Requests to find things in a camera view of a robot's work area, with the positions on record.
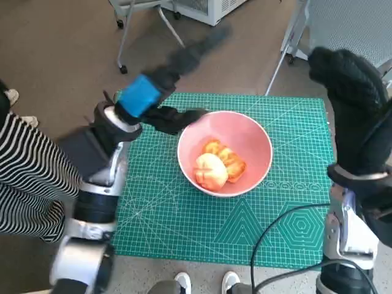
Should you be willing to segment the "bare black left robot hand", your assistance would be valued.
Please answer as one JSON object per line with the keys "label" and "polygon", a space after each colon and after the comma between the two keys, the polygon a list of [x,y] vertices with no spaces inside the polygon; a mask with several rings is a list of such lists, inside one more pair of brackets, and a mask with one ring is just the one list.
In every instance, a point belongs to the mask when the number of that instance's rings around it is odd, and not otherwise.
{"label": "bare black left robot hand", "polygon": [[145,123],[157,131],[176,135],[189,124],[207,114],[204,108],[180,112],[162,103],[176,91],[181,77],[193,72],[202,58],[230,37],[232,28],[215,28],[200,40],[181,47],[167,57],[165,63],[143,71],[121,91],[115,102],[115,113],[126,123]]}

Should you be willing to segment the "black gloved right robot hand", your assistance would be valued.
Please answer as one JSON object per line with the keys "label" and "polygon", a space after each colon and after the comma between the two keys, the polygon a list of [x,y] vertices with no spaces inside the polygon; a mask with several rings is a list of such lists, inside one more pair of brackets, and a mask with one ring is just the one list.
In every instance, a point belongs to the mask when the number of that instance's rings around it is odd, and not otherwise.
{"label": "black gloved right robot hand", "polygon": [[391,99],[380,72],[346,49],[313,49],[311,80],[327,90],[334,111],[337,164],[353,175],[386,171],[391,154]]}

